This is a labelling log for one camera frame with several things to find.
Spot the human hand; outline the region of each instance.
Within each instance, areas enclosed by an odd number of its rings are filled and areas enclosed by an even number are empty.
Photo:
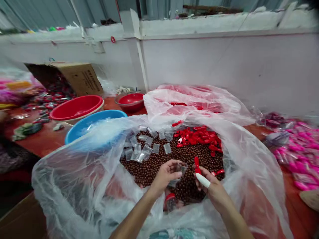
[[[179,160],[171,159],[166,163],[162,164],[157,175],[155,176],[150,190],[153,191],[154,195],[158,198],[165,190],[171,180],[179,179],[182,176],[182,172],[176,172],[177,164],[181,163]]]
[[[216,210],[222,214],[227,210],[234,209],[234,203],[229,197],[228,193],[226,192],[223,185],[218,181],[218,179],[212,175],[207,169],[199,166],[202,175],[207,178],[210,181],[210,185],[208,188],[204,187],[196,178],[196,174],[194,174],[196,186],[198,187],[198,190],[203,190]]]

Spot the red table surface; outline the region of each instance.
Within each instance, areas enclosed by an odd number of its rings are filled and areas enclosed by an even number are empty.
[[[114,102],[114,98],[109,97],[105,99],[104,110],[111,109],[121,110],[120,106]],[[15,116],[25,113],[25,111],[22,108],[16,108],[11,110],[10,113]],[[13,130],[18,126],[32,122],[39,117],[37,111],[31,111],[28,112],[28,114],[28,118],[19,119],[5,125],[4,134],[7,139],[11,139]],[[140,114],[147,114],[146,109],[142,108],[138,112],[127,113],[128,116]],[[71,126],[67,126],[62,130],[53,131],[55,125],[56,123],[54,122],[46,123],[44,124],[43,129],[38,133],[28,136],[24,140],[16,141],[16,143],[35,155],[44,157],[64,145],[64,138],[71,128]],[[265,136],[263,133],[270,132],[267,129],[256,125],[246,126],[245,129],[255,135],[259,140],[264,139]],[[286,207],[292,233],[295,238],[311,238],[317,230],[317,225],[319,225],[319,213],[313,211],[303,203],[298,195],[299,190],[293,184],[292,174],[284,167],[281,167],[281,169],[285,183]]]

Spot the red plastic basin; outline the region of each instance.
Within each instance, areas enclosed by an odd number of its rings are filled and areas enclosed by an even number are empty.
[[[117,103],[123,111],[136,112],[143,106],[143,93],[139,91],[130,91],[120,94],[115,97],[115,103]]]
[[[103,102],[103,98],[97,95],[77,97],[53,109],[50,118],[57,121],[73,120],[96,110]]]

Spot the plastic packaging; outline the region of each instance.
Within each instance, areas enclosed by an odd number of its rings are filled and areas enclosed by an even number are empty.
[[[219,117],[240,126],[255,123],[252,114],[239,99],[227,90],[210,85],[160,85],[143,98],[150,120],[196,112],[202,116]]]
[[[144,132],[146,132],[147,127],[140,125],[140,126],[138,127],[138,130],[139,130],[139,131],[144,131]]]
[[[147,144],[148,146],[151,146],[153,142],[153,138],[148,137],[147,140],[145,141],[145,144]]]
[[[130,142],[124,143],[124,148],[130,148],[130,147],[132,147],[132,144]]]
[[[153,137],[153,138],[156,138],[158,136],[157,132],[150,129],[150,128],[147,128],[147,131],[149,132],[149,134]]]
[[[160,144],[153,144],[153,151],[152,153],[158,154],[160,151]]]
[[[220,117],[201,114],[148,119],[130,116],[100,122],[86,135],[39,160],[32,186],[52,238],[108,238],[147,188],[141,189],[120,163],[132,128],[147,125],[157,132],[173,123],[206,125],[222,140],[225,178],[222,184],[255,237],[293,238],[285,207],[282,171],[272,153],[250,132]],[[227,238],[224,223],[208,198],[163,212],[164,193],[154,203],[138,238],[165,229],[200,230],[206,238]]]
[[[170,142],[173,139],[174,133],[165,133],[165,139]]]
[[[171,149],[169,143],[168,143],[168,144],[164,144],[164,149],[165,149],[165,153],[166,153],[166,154],[169,154],[169,153],[172,152],[172,149]]]
[[[165,134],[163,132],[159,132],[159,139],[165,139]]]
[[[176,168],[175,168],[175,172],[181,171],[182,172],[182,176],[181,177],[183,177],[185,172],[186,172],[186,170],[187,170],[187,168],[188,168],[187,163],[178,163]],[[172,181],[169,182],[168,185],[173,187],[173,188],[175,188],[179,181],[180,181],[180,178],[176,179],[176,180],[172,180]]]
[[[142,152],[146,153],[146,154],[151,154],[152,153],[152,148],[150,148],[147,145],[144,145]]]
[[[168,212],[172,212],[177,209],[177,199],[174,193],[167,195],[165,202]]]
[[[133,147],[134,147],[134,145],[136,145],[138,143],[137,139],[136,139],[136,135],[134,135],[133,137],[130,138],[130,142],[133,145]]]
[[[130,161],[131,160],[132,153],[133,153],[132,148],[128,148],[128,149],[125,150],[126,161]]]
[[[143,135],[143,134],[139,135],[140,140],[146,141],[147,138],[148,138],[148,136],[146,136],[146,135]]]
[[[142,151],[142,145],[141,144],[135,144],[134,145],[134,152],[140,153]]]

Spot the white wall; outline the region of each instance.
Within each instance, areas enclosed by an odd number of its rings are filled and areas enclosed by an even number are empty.
[[[248,105],[319,114],[317,34],[145,40],[143,50],[150,89],[209,84]]]
[[[79,28],[2,36],[0,67],[23,68],[23,62],[49,58],[91,62],[115,85],[154,89],[163,83],[210,84],[226,88],[247,105],[291,115],[319,114],[319,39],[313,33],[318,20],[314,11],[295,7],[141,22],[129,11],[121,12],[123,25],[88,29],[86,38]],[[90,38],[103,42],[106,53],[94,53],[85,44]]]
[[[98,76],[98,67],[105,72],[108,80],[112,80],[116,85],[125,85],[136,87],[136,79],[131,62],[130,53],[126,41],[117,41],[116,44],[103,42],[105,53],[94,53],[89,45],[83,42],[79,43],[57,43],[54,46],[51,43],[2,43],[0,44],[0,53],[3,57],[10,60],[12,66],[22,65],[22,63],[45,63],[49,58],[55,61],[66,62],[89,62],[93,65]]]

